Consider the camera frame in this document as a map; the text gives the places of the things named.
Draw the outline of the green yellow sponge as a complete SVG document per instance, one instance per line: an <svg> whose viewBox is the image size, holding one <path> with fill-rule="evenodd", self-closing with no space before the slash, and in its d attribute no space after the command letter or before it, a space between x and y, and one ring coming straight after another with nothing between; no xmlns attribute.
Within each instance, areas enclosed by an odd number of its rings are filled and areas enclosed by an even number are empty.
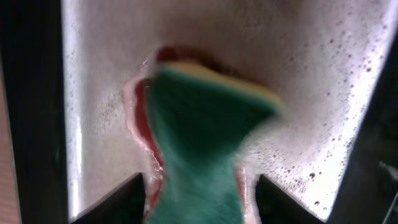
<svg viewBox="0 0 398 224"><path fill-rule="evenodd" d="M163 62L144 103L165 171L146 223L243 223L235 157L258 124L279 114L277 95L197 63Z"/></svg>

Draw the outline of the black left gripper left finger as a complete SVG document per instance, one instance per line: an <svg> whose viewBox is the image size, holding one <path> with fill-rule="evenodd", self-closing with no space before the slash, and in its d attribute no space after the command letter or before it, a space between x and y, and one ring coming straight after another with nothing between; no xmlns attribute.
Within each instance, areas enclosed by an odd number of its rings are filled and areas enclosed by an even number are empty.
<svg viewBox="0 0 398 224"><path fill-rule="evenodd" d="M145 199L143 175L136 173L84 211L71 224L141 224Z"/></svg>

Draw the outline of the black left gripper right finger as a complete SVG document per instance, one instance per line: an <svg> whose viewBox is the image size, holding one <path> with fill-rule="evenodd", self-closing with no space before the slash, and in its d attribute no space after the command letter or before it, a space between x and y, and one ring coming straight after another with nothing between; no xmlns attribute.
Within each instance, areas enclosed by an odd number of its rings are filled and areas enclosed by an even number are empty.
<svg viewBox="0 0 398 224"><path fill-rule="evenodd" d="M262 224L323 224L264 175L257 181L255 198Z"/></svg>

